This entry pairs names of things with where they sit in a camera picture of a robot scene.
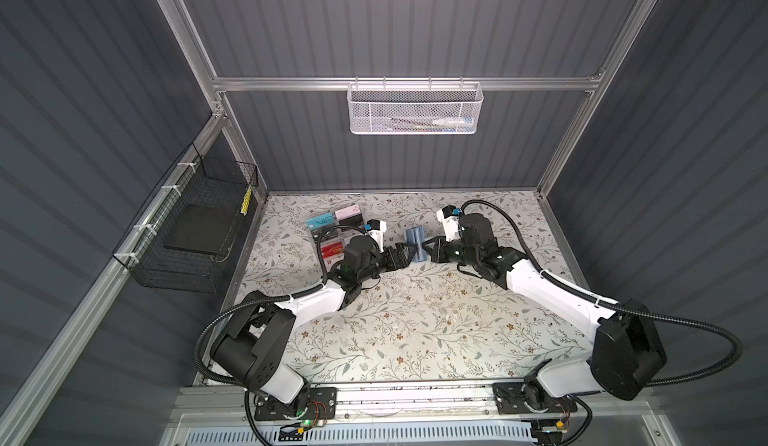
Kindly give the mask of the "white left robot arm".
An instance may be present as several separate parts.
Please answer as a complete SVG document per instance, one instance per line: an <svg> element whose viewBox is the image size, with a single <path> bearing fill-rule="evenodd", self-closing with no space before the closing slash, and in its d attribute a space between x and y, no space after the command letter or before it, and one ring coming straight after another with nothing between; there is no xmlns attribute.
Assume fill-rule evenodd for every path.
<svg viewBox="0 0 768 446"><path fill-rule="evenodd" d="M294 295L268 297L259 291L222 316L226 324L212 341L209 356L226 372L208 371L217 382L264 393L284 405L290 415L309 403L309 382L283 362L289 339L299 327L352 304L364 282L404 269L418 246L398 242L382 247L370 235L352 237L318 285Z"/></svg>

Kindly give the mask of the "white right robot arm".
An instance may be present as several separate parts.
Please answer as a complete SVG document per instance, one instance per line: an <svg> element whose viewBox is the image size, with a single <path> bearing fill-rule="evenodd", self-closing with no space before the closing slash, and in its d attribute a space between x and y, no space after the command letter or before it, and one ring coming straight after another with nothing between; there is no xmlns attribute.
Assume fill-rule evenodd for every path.
<svg viewBox="0 0 768 446"><path fill-rule="evenodd" d="M592 346L581 355L544 360L525 376L520 393L532 411L578 393L632 400L666 364L660 336L641 303L600 305L585 289L549 276L530 253L500 246L490 221L479 213L448 206L436 217L443 233L423 244L432 261L470 267L476 276L567 321Z"/></svg>

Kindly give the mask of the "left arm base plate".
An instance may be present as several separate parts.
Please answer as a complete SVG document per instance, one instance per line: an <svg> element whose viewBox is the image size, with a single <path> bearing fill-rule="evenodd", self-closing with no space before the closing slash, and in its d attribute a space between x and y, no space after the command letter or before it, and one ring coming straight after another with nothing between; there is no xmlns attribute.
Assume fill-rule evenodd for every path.
<svg viewBox="0 0 768 446"><path fill-rule="evenodd" d="M273 395L257 395L252 400L256 421L334 419L338 389L305 386L291 402L281 402Z"/></svg>

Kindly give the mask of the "blue leather card wallet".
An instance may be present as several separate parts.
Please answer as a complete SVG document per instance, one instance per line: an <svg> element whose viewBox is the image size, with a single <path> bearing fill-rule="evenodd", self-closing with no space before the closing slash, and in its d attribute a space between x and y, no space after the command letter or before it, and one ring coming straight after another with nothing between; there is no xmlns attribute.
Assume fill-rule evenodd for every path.
<svg viewBox="0 0 768 446"><path fill-rule="evenodd" d="M405 242L415 244L419 247L416 254L408 254L408 256L414 257L413 262L419 263L428 260L425 250L421 246L422 242L425 240L425 230L422 225L413 226L405 230Z"/></svg>

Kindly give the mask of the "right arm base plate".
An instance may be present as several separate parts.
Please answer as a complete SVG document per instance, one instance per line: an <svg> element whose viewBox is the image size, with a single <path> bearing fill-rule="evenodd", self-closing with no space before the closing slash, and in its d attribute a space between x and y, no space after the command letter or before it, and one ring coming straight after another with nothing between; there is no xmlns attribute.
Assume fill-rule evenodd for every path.
<svg viewBox="0 0 768 446"><path fill-rule="evenodd" d="M553 398L541 387L529 385L523 380L495 382L491 385L493 398L500 414L543 414L578 411L572 399Z"/></svg>

